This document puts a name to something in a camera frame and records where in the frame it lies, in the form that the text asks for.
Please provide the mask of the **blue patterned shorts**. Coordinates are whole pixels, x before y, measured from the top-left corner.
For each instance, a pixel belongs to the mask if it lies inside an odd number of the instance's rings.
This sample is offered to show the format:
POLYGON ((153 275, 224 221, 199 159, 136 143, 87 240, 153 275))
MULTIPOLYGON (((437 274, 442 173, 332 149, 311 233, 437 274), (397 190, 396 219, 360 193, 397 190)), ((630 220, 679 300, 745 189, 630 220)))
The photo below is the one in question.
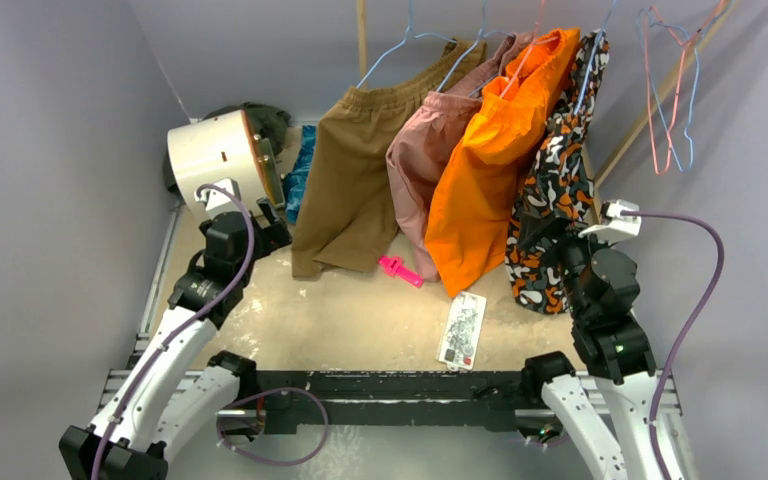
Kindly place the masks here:
POLYGON ((296 224, 304 198, 308 175, 311 171, 316 144, 317 127, 303 125, 300 130, 300 144, 296 160, 290 172, 284 177, 285 213, 291 224, 296 224))

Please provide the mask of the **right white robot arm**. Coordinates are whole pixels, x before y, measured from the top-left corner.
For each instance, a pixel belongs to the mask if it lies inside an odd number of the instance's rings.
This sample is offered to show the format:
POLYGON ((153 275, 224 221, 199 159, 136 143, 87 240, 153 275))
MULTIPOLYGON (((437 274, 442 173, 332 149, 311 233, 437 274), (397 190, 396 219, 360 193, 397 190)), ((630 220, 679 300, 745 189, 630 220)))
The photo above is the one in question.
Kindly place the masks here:
POLYGON ((610 419, 593 406, 560 351, 526 359, 521 392, 560 421, 595 479, 685 479, 668 425, 657 410, 666 374, 658 373, 648 337, 632 314, 640 292, 627 255, 573 236, 553 250, 564 268, 574 347, 610 419))

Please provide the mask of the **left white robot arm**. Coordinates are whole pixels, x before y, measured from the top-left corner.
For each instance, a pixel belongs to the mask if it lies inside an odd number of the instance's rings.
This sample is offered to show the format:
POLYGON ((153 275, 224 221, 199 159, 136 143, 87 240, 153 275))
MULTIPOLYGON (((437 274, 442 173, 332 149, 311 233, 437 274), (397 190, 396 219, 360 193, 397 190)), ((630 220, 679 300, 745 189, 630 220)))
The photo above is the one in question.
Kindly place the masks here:
POLYGON ((244 297, 256 260, 290 243, 266 198, 268 225, 221 193, 199 226, 205 246, 176 281, 158 330, 113 397, 86 427, 70 426, 59 451, 73 479, 164 479, 175 455, 218 410, 244 409, 258 395, 254 361, 222 351, 195 383, 177 391, 192 361, 244 297))

